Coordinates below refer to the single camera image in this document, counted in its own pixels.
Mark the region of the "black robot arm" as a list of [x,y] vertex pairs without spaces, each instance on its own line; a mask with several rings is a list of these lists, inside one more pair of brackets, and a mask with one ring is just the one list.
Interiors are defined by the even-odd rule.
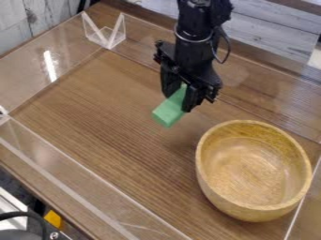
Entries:
[[176,41],[156,41],[154,61],[161,66],[161,87],[170,98],[188,86],[181,109],[189,113],[206,99],[216,101],[223,80],[213,62],[224,64],[232,54],[224,23],[232,19],[232,0],[177,0]]

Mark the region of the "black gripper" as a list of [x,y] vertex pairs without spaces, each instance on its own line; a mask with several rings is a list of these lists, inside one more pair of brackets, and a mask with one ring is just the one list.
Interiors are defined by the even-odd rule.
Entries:
[[156,41],[154,61],[161,66],[162,93],[169,98],[188,85],[182,111],[189,113],[206,99],[215,102],[223,88],[223,80],[212,63],[224,64],[232,53],[227,32],[217,29],[204,42],[186,41],[180,37],[174,43]]

